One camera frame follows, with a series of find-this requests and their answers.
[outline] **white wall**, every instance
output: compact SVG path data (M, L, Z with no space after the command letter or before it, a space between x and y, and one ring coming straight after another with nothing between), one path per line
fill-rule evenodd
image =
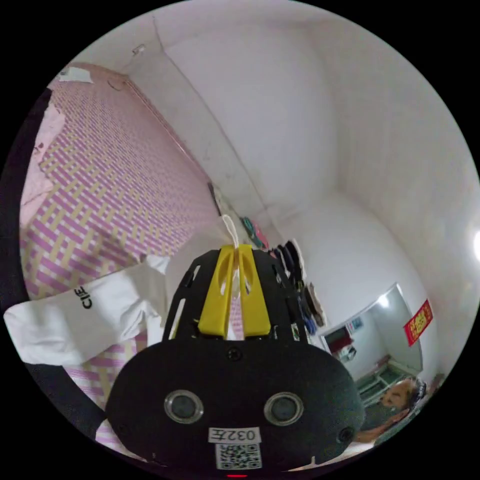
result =
M130 79L153 103L239 215L262 216L264 205L203 99L163 52L149 54ZM264 225L269 225L267 218Z
M308 278L332 326L358 314L395 282L412 312L427 298L415 268L387 228L339 192L287 220L279 230L284 238L297 239ZM420 344L421 377L429 382L438 371L435 317Z
M336 185L331 96L301 30L244 25L166 53L221 124L274 224Z
M377 362L388 354L375 322L368 316L362 320L363 327L351 334L356 355L344 364L354 380L374 370Z
M144 44L148 51L160 51L155 31L154 17L145 13L109 31L80 52L72 62L99 65L107 69L129 74L141 61L132 50Z
M480 300L473 253L480 184L472 156L438 94L382 40L346 20L322 22L310 37L332 86L340 185L391 230L415 265L449 373Z

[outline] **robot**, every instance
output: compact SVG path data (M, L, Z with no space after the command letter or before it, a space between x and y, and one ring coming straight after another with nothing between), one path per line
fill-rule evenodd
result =
M237 268L241 341L226 340ZM340 455L364 407L343 364L308 343L296 295L278 260L250 245L196 258L163 341L113 384L105 412L125 447L162 475L209 478L275 478Z

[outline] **light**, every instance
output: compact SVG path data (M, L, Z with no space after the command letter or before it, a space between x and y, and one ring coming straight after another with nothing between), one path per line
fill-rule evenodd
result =
M388 308L390 305L389 299L387 298L386 295L381 295L378 297L378 303L384 308Z
M476 259L480 262L480 231L478 231L473 239L473 251Z

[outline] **screw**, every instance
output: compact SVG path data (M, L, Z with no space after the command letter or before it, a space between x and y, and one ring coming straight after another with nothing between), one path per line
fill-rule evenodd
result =
M348 426L340 431L337 439L340 443L343 444L343 443L351 442L353 438L354 438L354 429Z
M236 346L232 346L226 352L226 357L232 362L238 362L242 358L242 352Z

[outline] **framed picture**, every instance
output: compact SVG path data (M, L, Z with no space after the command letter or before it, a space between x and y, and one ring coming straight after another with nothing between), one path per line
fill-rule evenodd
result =
M352 321L349 321L346 324L346 327L348 328L348 331L351 334L355 333L358 329L361 329L363 326L364 326L364 323L359 316L357 318L354 318Z

